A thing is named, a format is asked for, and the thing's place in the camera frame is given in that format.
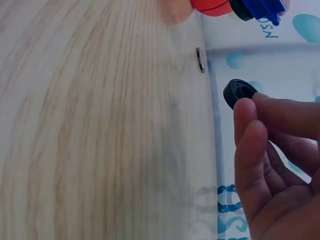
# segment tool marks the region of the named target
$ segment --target black plastic part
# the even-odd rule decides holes
[[[229,3],[234,13],[243,21],[254,18],[242,0],[229,0]]]
[[[223,90],[223,97],[230,108],[234,109],[239,99],[251,99],[258,91],[246,81],[232,79]]]

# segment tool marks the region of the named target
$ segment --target hand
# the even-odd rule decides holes
[[[234,107],[235,186],[252,240],[320,238],[320,103],[256,93]],[[285,167],[273,145],[311,177]]]

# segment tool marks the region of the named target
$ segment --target patterned cloth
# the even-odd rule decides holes
[[[229,13],[201,16],[208,58],[218,181],[218,239],[248,240],[234,185],[233,111],[223,98],[231,79],[242,79],[275,98],[320,102],[320,2],[291,0],[275,27],[267,19],[242,21]],[[309,177],[280,153],[284,164]]]

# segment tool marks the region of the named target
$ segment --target wooden board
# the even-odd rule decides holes
[[[185,0],[0,1],[0,239],[216,239],[196,47]]]

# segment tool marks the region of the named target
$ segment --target orange ball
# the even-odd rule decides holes
[[[191,3],[199,12],[213,17],[225,15],[233,11],[229,0],[191,0]]]

